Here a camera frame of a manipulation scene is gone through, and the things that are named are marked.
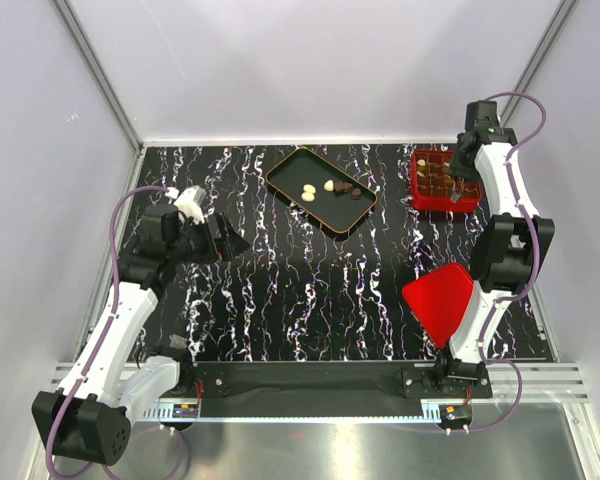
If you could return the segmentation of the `metal tweezers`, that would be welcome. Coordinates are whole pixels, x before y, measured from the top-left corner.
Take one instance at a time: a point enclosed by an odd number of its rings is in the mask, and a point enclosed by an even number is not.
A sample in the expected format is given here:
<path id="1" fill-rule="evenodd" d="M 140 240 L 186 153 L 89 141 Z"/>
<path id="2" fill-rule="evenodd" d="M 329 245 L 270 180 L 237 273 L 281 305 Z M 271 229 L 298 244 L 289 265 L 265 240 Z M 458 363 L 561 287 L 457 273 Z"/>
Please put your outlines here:
<path id="1" fill-rule="evenodd" d="M 457 203 L 463 195 L 465 179 L 463 177 L 455 176 L 453 178 L 453 185 L 451 187 L 450 199 L 453 203 Z"/>

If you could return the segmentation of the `dark heart chocolate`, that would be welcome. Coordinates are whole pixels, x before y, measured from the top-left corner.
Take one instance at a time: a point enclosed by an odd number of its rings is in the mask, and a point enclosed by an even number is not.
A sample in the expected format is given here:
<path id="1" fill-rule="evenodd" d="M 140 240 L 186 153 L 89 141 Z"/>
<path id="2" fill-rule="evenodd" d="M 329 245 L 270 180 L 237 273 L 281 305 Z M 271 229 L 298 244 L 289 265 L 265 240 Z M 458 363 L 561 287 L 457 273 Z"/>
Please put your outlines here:
<path id="1" fill-rule="evenodd" d="M 336 194 L 350 193 L 353 189 L 353 185 L 347 182 L 338 182 L 334 184 L 334 192 Z"/>

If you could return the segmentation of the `red box lid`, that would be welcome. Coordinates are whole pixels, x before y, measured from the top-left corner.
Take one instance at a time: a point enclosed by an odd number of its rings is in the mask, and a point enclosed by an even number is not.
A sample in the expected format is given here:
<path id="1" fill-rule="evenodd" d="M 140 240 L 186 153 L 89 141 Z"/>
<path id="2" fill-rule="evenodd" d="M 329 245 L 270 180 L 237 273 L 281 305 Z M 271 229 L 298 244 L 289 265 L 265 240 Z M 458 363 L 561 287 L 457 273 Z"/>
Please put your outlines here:
<path id="1" fill-rule="evenodd" d="M 438 349 L 459 328 L 473 293 L 473 280 L 458 263 L 446 264 L 402 288 L 402 297 Z"/>

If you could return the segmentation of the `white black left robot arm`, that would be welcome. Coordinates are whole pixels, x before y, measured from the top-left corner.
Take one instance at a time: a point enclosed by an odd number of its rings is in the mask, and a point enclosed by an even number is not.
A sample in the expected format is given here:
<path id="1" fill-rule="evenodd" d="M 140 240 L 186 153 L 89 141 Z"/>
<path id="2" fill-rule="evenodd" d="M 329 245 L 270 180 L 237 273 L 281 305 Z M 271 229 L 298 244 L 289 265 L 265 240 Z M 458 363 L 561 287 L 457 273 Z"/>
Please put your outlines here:
<path id="1" fill-rule="evenodd" d="M 128 380 L 121 374 L 178 266 L 228 262 L 249 248 L 222 213 L 206 221 L 169 204 L 144 211 L 79 359 L 55 391 L 41 391 L 33 401 L 49 469 L 56 457 L 115 465 L 146 410 L 166 393 L 183 396 L 194 388 L 196 372 L 185 347 L 161 347 Z"/>

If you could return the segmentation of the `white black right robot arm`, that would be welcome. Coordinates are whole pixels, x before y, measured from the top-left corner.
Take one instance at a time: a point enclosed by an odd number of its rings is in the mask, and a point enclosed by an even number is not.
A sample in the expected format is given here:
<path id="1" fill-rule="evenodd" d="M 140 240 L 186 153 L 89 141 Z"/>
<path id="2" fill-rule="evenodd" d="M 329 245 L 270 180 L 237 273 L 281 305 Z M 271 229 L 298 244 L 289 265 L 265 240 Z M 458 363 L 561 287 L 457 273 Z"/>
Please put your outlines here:
<path id="1" fill-rule="evenodd" d="M 459 201 L 467 184 L 478 181 L 491 217 L 470 254 L 468 305 L 435 364 L 435 387 L 446 396 L 480 379 L 500 320 L 533 288 L 555 234 L 553 221 L 541 216 L 526 191 L 518 161 L 526 142 L 501 125 L 495 96 L 468 104 L 448 169 L 451 199 Z"/>

